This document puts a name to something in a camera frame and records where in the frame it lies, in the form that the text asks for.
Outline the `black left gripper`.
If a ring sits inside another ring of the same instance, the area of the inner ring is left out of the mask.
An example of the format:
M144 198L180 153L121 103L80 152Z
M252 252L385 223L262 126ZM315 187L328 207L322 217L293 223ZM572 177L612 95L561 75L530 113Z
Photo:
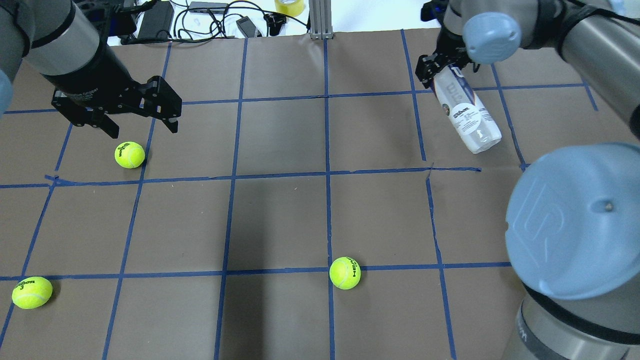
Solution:
M73 126L100 129L118 139L111 115L135 114L161 120L170 133L179 130L183 100L162 76L145 83L131 76L52 76L51 105Z

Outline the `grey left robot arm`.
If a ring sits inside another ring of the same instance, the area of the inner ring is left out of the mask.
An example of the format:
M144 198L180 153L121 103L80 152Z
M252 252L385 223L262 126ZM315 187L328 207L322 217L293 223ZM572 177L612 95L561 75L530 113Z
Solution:
M1 112L12 102L23 62L55 87L52 106L74 126L91 126L116 139L112 114L137 114L179 129L182 98L162 76L146 83L128 69L72 0L1 2Z

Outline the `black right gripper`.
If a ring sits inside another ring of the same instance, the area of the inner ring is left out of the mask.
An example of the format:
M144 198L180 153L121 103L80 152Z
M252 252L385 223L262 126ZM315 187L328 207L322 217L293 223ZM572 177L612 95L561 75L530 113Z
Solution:
M416 64L415 75L425 89L430 89L437 76L446 66L454 65L463 69L473 64L467 53L462 35L456 34L444 25L439 30L434 54L421 55Z

